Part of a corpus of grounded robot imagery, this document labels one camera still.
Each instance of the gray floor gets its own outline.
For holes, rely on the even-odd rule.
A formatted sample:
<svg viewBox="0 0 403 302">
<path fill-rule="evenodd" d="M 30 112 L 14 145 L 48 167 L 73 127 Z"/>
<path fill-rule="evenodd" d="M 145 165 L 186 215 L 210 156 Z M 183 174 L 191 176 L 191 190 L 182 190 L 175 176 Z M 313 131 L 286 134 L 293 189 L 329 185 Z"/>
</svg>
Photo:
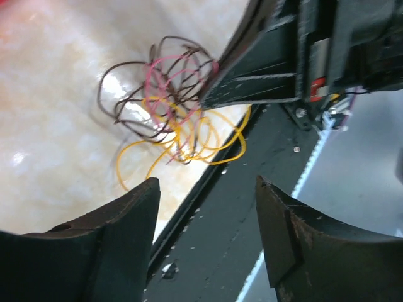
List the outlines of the gray floor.
<svg viewBox="0 0 403 302">
<path fill-rule="evenodd" d="M 329 137 L 298 198 L 350 225 L 403 237 L 403 92 L 357 97 L 347 125 Z M 264 263 L 243 301 L 277 301 Z"/>
</svg>

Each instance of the tangled wire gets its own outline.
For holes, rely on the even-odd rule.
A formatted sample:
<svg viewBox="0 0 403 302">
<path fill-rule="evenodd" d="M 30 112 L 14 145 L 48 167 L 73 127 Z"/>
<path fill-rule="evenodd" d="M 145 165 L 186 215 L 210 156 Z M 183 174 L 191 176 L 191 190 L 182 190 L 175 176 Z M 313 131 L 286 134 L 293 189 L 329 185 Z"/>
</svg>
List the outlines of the tangled wire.
<svg viewBox="0 0 403 302">
<path fill-rule="evenodd" d="M 164 42 L 167 40 L 180 40 L 184 52 L 181 55 L 161 56 Z M 173 61 L 168 67 L 167 61 Z M 128 96 L 117 101 L 112 110 L 108 111 L 102 102 L 103 84 L 106 76 L 113 70 L 124 65 L 140 65 L 144 71 L 144 81 L 131 91 Z M 157 46 L 152 45 L 149 52 L 149 61 L 130 61 L 116 64 L 110 67 L 102 76 L 97 93 L 97 104 L 106 115 L 115 120 L 115 124 L 121 124 L 131 132 L 142 138 L 141 141 L 126 146 L 119 154 L 116 163 L 116 174 L 122 187 L 128 191 L 120 175 L 119 161 L 122 155 L 131 147 L 140 143 L 149 142 L 162 146 L 164 151 L 154 162 L 147 174 L 148 178 L 156 164 L 166 155 L 171 160 L 182 164 L 189 164 L 192 160 L 202 160 L 207 164 L 221 164 L 235 160 L 246 151 L 245 139 L 241 131 L 246 126 L 250 116 L 250 108 L 242 125 L 237 128 L 227 117 L 219 112 L 210 111 L 220 117 L 234 129 L 234 135 L 228 143 L 220 146 L 218 131 L 213 127 L 211 119 L 204 115 L 198 103 L 198 91 L 206 82 L 211 73 L 218 72 L 218 63 L 209 52 L 200 44 L 179 36 L 165 36 Z M 139 103 L 149 113 L 152 126 L 135 119 L 123 116 L 124 109 L 133 103 Z M 207 137 L 200 139 L 200 128 L 208 127 Z M 215 137 L 215 146 L 209 146 L 211 137 Z M 231 159 L 211 162 L 210 159 L 219 151 L 232 145 L 237 139 L 241 143 L 241 152 Z"/>
</svg>

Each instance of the white marble countertop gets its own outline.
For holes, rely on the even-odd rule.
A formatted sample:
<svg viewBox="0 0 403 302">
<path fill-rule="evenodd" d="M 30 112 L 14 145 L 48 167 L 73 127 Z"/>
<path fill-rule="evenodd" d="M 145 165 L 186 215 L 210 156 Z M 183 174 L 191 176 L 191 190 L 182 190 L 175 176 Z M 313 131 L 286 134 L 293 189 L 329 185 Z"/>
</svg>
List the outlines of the white marble countertop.
<svg viewBox="0 0 403 302">
<path fill-rule="evenodd" d="M 121 196 L 115 157 L 138 138 L 96 107 L 102 73 L 126 60 L 147 60 L 149 47 L 180 35 L 219 57 L 246 0 L 15 0 L 0 6 L 0 229 L 45 232 Z M 126 92 L 122 77 L 112 86 Z M 222 108 L 234 123 L 245 106 Z M 222 139 L 230 126 L 219 120 Z M 136 186 L 159 153 L 127 152 L 122 174 Z M 164 165 L 156 236 L 207 165 Z"/>
</svg>

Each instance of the metal frame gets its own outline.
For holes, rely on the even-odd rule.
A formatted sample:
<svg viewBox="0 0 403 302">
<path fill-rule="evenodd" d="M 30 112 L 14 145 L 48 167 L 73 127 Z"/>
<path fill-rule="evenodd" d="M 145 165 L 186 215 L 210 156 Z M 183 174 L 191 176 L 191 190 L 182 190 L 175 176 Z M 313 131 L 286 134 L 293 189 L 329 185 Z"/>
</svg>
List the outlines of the metal frame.
<svg viewBox="0 0 403 302">
<path fill-rule="evenodd" d="M 262 249 L 254 183 L 264 175 L 291 193 L 318 140 L 299 129 L 277 104 L 256 109 L 246 130 L 247 152 L 207 179 L 161 238 L 144 301 L 235 301 Z M 226 156 L 236 153 L 234 147 Z M 169 276 L 164 269 L 175 270 Z"/>
</svg>

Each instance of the black mechanical arm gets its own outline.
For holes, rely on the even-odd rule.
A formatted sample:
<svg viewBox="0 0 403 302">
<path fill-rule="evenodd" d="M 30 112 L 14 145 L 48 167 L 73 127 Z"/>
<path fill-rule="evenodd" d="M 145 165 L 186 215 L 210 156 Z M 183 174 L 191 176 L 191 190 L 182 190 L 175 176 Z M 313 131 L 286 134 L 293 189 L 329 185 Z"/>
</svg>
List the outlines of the black mechanical arm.
<svg viewBox="0 0 403 302">
<path fill-rule="evenodd" d="M 283 103 L 309 129 L 332 94 L 403 88 L 402 30 L 401 0 L 250 1 L 201 105 Z"/>
</svg>

